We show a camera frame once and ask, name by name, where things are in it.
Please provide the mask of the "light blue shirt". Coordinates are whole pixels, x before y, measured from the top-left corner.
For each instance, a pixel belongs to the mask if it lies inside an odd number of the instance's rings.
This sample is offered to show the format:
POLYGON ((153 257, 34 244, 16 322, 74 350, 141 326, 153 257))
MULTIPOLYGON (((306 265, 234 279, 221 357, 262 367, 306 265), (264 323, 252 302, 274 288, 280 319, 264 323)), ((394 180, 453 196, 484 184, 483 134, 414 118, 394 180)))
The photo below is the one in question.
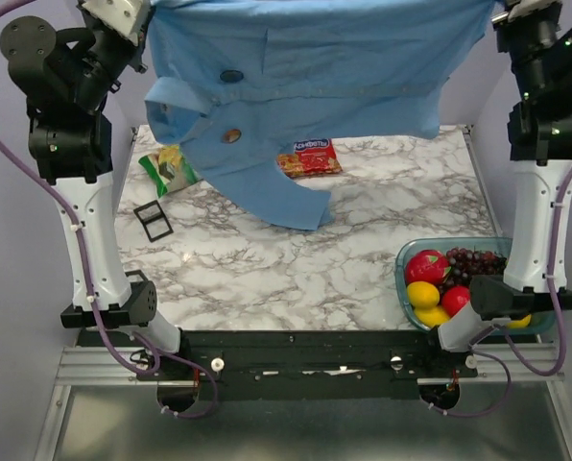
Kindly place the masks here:
POLYGON ((226 198, 266 223, 313 231, 330 195, 288 179, 298 141, 432 138, 441 89, 484 36, 490 1, 157 1, 155 139, 179 145, 226 198), (220 80, 229 69, 244 79, 220 80), (232 144, 222 134, 239 129, 232 144))

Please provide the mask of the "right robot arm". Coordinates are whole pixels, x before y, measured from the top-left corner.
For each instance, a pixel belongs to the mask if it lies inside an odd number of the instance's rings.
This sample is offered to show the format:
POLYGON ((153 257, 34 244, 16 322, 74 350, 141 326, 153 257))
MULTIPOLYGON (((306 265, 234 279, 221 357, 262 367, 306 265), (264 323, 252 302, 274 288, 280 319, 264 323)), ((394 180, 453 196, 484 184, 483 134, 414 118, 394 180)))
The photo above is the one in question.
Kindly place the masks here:
POLYGON ((572 28, 558 36, 560 1, 508 1, 493 18, 499 51, 511 57, 521 96, 508 124, 515 174, 512 248, 502 275, 481 275, 470 301, 432 329, 422 369, 442 376, 454 352, 511 320, 572 310, 563 264, 572 191, 572 28))

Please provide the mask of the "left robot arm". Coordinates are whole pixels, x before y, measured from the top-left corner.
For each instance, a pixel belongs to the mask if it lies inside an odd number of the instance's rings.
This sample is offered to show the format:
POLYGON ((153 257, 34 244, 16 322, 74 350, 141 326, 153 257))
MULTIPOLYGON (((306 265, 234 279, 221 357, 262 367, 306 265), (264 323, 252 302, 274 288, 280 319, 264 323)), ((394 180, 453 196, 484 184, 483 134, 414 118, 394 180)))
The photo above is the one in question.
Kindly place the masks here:
POLYGON ((153 9, 147 1, 82 1, 80 28, 58 30, 23 16, 0 35, 9 76, 24 93, 28 147, 39 182, 58 204, 74 278, 66 328, 103 326, 140 334, 162 349, 159 369, 185 377, 192 357, 157 310, 152 282, 129 280, 118 253, 112 204, 112 127, 104 115, 119 76, 144 72, 153 9))

